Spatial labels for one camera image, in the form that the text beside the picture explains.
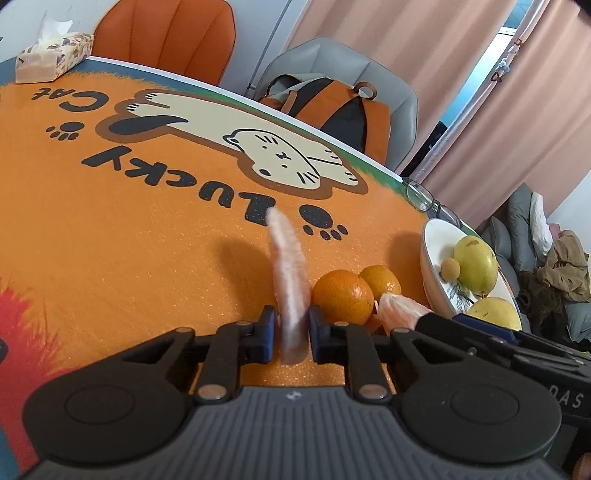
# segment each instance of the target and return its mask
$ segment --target orange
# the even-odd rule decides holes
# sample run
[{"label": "orange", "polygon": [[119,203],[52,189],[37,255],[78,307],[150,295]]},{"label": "orange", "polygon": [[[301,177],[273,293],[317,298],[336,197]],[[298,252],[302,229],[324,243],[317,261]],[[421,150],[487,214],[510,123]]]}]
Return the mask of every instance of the orange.
[{"label": "orange", "polygon": [[329,322],[363,325],[374,308],[374,295],[363,278],[348,270],[334,270],[312,289],[312,305],[320,306]]},{"label": "orange", "polygon": [[374,300],[379,301],[384,293],[400,295],[402,287],[392,271],[383,265],[372,265],[364,268],[359,274],[374,294]]}]

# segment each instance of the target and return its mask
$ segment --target table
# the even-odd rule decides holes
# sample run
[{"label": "table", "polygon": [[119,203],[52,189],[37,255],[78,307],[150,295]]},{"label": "table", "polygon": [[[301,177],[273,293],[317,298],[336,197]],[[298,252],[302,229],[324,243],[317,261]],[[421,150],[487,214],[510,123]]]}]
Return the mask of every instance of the table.
[{"label": "table", "polygon": [[[427,220],[400,178],[307,125],[219,88],[88,59],[52,83],[0,63],[0,424],[22,470],[29,393],[178,326],[198,335],[273,304],[265,211],[293,222],[312,282],[385,264],[427,304]],[[309,359],[242,381],[343,381]]]}]

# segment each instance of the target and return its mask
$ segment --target tissue box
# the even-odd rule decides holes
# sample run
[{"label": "tissue box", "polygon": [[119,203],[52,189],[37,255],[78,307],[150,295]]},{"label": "tissue box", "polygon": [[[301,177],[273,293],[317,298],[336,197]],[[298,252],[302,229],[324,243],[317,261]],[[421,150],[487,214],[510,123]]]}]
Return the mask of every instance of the tissue box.
[{"label": "tissue box", "polygon": [[52,82],[92,52],[94,35],[68,33],[44,44],[35,43],[17,57],[17,83]]}]

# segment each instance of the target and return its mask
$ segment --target peeled orange segment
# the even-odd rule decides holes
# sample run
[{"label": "peeled orange segment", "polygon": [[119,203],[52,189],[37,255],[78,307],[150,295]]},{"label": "peeled orange segment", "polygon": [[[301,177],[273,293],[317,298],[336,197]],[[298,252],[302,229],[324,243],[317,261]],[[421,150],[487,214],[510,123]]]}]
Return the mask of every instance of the peeled orange segment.
[{"label": "peeled orange segment", "polygon": [[385,293],[379,299],[378,318],[388,334],[393,328],[414,330],[419,318],[431,313],[426,306],[413,299],[394,293]]},{"label": "peeled orange segment", "polygon": [[289,218],[272,207],[267,210],[267,225],[280,315],[281,362],[296,365],[306,359],[309,351],[306,311],[310,306],[310,282],[306,259]]},{"label": "peeled orange segment", "polygon": [[375,333],[381,326],[382,322],[379,321],[379,317],[375,313],[369,316],[369,320],[364,325],[369,333]]},{"label": "peeled orange segment", "polygon": [[589,480],[591,478],[591,453],[585,453],[573,468],[573,480]]}]

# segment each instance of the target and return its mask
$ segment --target white pillow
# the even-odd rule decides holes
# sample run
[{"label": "white pillow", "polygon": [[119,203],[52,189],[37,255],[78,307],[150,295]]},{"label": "white pillow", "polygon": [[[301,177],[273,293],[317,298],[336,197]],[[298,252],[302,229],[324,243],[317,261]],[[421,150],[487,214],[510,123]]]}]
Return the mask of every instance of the white pillow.
[{"label": "white pillow", "polygon": [[552,247],[553,240],[552,234],[550,233],[550,227],[546,222],[543,202],[544,199],[539,193],[534,192],[531,195],[530,228],[535,253],[540,259],[546,260],[546,256]]}]

